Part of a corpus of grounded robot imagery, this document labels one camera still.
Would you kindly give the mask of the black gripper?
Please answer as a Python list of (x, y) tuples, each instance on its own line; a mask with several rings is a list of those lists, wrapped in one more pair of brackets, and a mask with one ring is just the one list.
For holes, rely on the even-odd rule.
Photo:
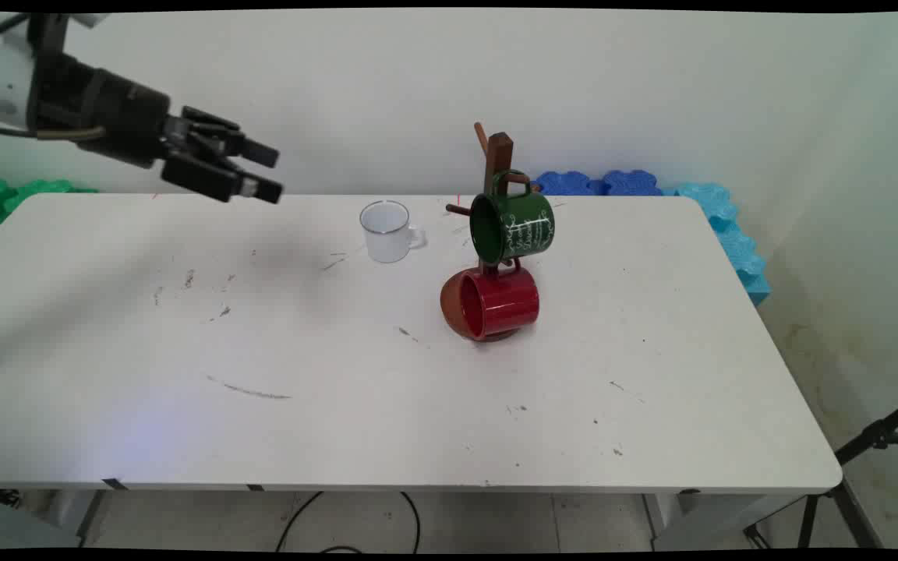
[[(164, 160), (161, 178), (214, 201), (234, 196), (279, 202), (280, 182), (243, 171), (231, 162), (204, 162), (186, 155), (169, 139), (170, 97), (103, 68), (90, 67), (63, 53), (40, 54), (34, 62), (28, 129), (37, 139), (69, 141), (82, 150), (150, 169)], [(185, 105), (189, 131), (211, 141), (227, 157), (243, 157), (264, 167), (277, 166), (279, 152), (247, 137), (240, 125)]]

